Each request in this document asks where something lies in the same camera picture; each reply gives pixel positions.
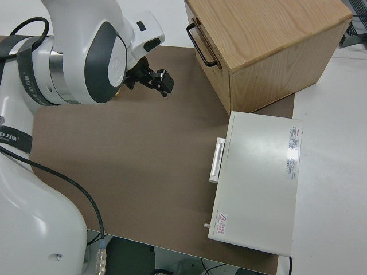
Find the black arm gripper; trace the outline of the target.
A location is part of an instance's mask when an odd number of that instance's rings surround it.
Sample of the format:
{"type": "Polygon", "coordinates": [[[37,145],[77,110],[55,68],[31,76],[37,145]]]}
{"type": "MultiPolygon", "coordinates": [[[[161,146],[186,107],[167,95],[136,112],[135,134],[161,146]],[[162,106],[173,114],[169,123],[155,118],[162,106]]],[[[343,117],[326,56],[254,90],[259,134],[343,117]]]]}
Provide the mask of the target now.
{"type": "Polygon", "coordinates": [[[168,71],[160,69],[154,72],[149,67],[146,57],[141,58],[133,68],[126,72],[125,86],[133,90],[135,83],[141,83],[148,88],[155,89],[163,97],[167,97],[168,92],[171,92],[174,86],[174,80],[168,71]]]}

